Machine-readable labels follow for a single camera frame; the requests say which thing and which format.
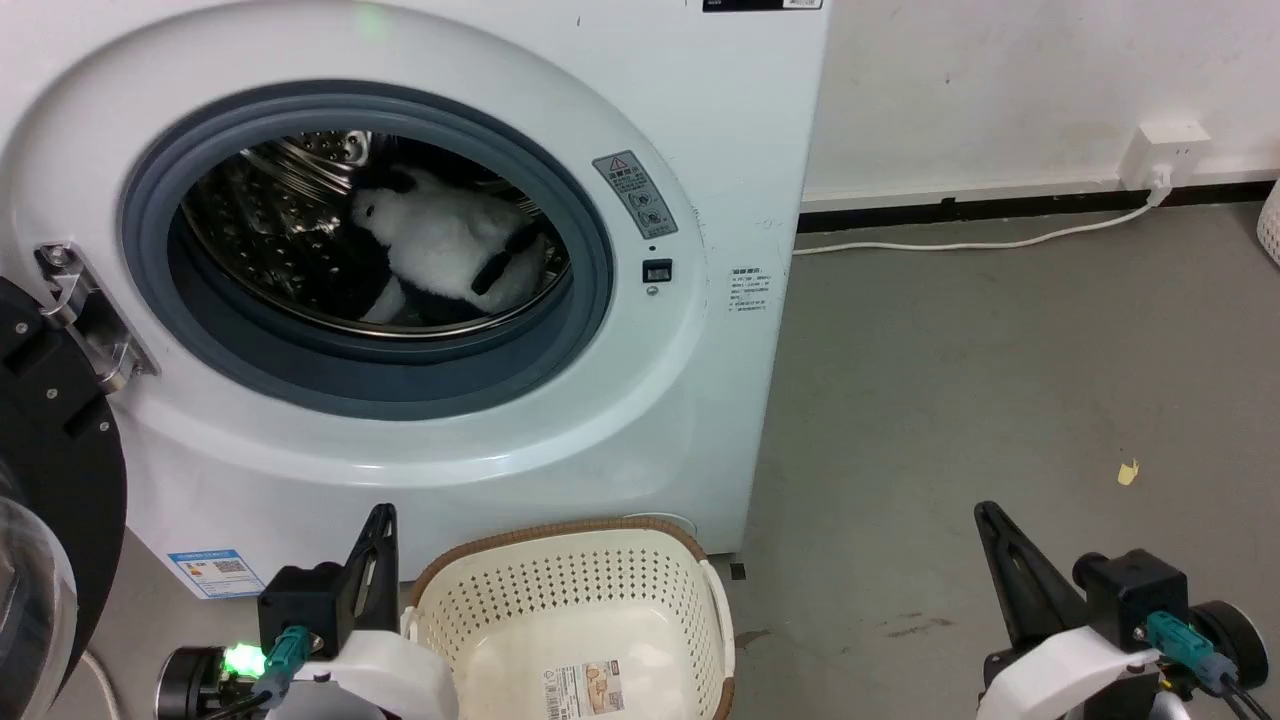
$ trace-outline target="green connector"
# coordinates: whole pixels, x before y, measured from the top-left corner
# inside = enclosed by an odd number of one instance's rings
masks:
[[[266,656],[266,669],[262,676],[253,683],[253,694],[271,693],[271,698],[261,706],[264,710],[270,710],[284,700],[293,676],[298,674],[310,657],[311,632],[306,628],[293,625],[275,638],[275,646]]]
[[[1147,642],[1174,662],[1189,667],[1206,688],[1222,692],[1222,676],[1238,678],[1235,662],[1213,650],[1208,638],[1164,610],[1147,616]]]

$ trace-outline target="wall outlet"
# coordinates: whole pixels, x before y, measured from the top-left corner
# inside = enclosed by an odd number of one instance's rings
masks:
[[[1208,133],[1197,122],[1143,123],[1120,161],[1120,184],[1125,190],[1151,190],[1151,170],[1169,165],[1172,186],[1181,187],[1190,182],[1208,143]]]

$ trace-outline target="paper scrap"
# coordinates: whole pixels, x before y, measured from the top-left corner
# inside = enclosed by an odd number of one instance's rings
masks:
[[[1133,483],[1134,478],[1138,477],[1138,459],[1133,459],[1133,465],[1120,465],[1120,474],[1116,475],[1116,482],[1128,486]]]

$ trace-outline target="white laundry basket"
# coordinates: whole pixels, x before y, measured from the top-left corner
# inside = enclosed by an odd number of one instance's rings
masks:
[[[1258,242],[1272,260],[1280,263],[1280,183],[1271,188],[1271,195],[1262,205],[1258,218]]]
[[[457,547],[413,585],[403,634],[448,659],[463,720],[723,720],[733,625],[707,555],[653,519]]]

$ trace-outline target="black baseboard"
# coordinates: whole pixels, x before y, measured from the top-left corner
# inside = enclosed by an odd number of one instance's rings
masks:
[[[1257,202],[1267,199],[1274,184],[1272,182],[1242,182],[1179,187],[1169,193],[1161,208],[1211,205],[1217,202]],[[973,200],[969,202],[956,202],[955,197],[947,197],[934,205],[801,213],[800,225],[796,232],[835,232],[886,225],[916,225],[989,220],[995,218],[1033,218],[1037,215],[1066,213],[1134,210],[1140,208],[1146,200],[1147,191],[1144,190],[1009,197],[1005,200]]]

